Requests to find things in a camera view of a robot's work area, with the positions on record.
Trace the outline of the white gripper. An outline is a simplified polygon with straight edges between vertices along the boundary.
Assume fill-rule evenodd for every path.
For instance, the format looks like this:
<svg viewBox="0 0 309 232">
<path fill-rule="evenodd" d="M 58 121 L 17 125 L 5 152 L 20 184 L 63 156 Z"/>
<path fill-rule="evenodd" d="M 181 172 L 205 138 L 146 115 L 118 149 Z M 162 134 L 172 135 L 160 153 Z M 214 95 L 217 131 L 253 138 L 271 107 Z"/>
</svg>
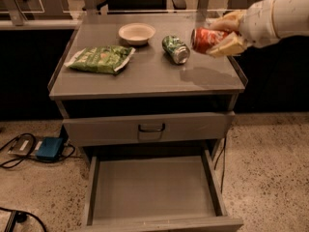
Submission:
<svg viewBox="0 0 309 232">
<path fill-rule="evenodd" d="M 209 26 L 211 30 L 233 33 L 206 53 L 217 58 L 242 53 L 246 49 L 246 43 L 257 48 L 277 44 L 279 38 L 273 25 L 274 2 L 275 0 L 263 0 L 254 3 L 247 10 L 229 12 L 212 22 Z"/>
</svg>

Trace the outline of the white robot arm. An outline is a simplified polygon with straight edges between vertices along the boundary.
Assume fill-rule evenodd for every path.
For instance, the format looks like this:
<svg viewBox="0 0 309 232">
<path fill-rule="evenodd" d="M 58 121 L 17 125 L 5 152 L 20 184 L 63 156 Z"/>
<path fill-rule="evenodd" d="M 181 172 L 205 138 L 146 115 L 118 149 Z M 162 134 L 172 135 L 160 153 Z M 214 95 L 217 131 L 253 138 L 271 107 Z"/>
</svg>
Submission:
<svg viewBox="0 0 309 232">
<path fill-rule="evenodd" d="M 293 36 L 309 36 L 309 0 L 263 0 L 246 10 L 225 14 L 210 25 L 229 35 L 206 53 L 212 57 L 240 54 Z"/>
</svg>

